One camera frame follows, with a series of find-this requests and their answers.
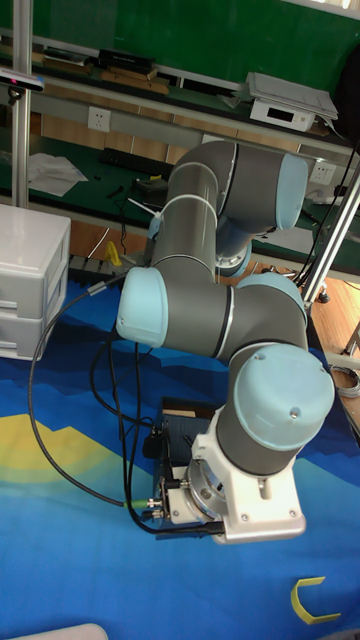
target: robotic arm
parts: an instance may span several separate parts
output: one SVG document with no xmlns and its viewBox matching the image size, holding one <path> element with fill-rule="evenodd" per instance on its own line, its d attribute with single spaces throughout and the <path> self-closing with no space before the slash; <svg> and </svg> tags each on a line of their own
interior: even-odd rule
<svg viewBox="0 0 360 640">
<path fill-rule="evenodd" d="M 287 538 L 305 529 L 292 472 L 322 426 L 334 388 L 307 350 L 296 286 L 280 275 L 239 275 L 250 242 L 299 216 L 306 163 L 290 154 L 213 142 L 174 168 L 151 266 L 125 281 L 119 334 L 229 363 L 229 392 L 188 467 L 163 488 L 174 525 L 221 520 L 217 542 Z"/>
</svg>

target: white device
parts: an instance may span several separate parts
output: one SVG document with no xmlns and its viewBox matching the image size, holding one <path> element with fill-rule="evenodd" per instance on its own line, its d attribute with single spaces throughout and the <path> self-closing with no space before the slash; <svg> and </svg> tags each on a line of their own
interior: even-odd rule
<svg viewBox="0 0 360 640">
<path fill-rule="evenodd" d="M 31 76 L 27 73 L 20 73 L 14 69 L 0 67 L 0 83 L 7 84 L 15 91 L 30 89 L 31 91 L 44 91 L 44 80 L 40 76 Z"/>
<path fill-rule="evenodd" d="M 295 131 L 308 131 L 314 122 L 315 113 L 302 111 L 287 104 L 256 98 L 250 118 Z"/>
<path fill-rule="evenodd" d="M 250 95 L 282 106 L 291 106 L 319 116 L 337 120 L 338 114 L 328 91 L 313 89 L 303 84 L 288 82 L 262 73 L 248 73 Z"/>
<path fill-rule="evenodd" d="M 0 357 L 31 360 L 66 294 L 70 220 L 0 205 Z"/>
</svg>

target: wall outlet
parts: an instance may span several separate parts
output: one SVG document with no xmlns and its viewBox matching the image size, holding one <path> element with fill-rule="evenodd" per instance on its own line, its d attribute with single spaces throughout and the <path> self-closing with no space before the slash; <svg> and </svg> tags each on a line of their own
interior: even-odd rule
<svg viewBox="0 0 360 640">
<path fill-rule="evenodd" d="M 110 131 L 111 111 L 107 109 L 99 109 L 98 107 L 89 107 L 88 128 L 96 131 Z"/>
<path fill-rule="evenodd" d="M 335 164 L 317 160 L 310 176 L 310 182 L 316 182 L 317 184 L 330 184 L 335 170 Z"/>
</svg>

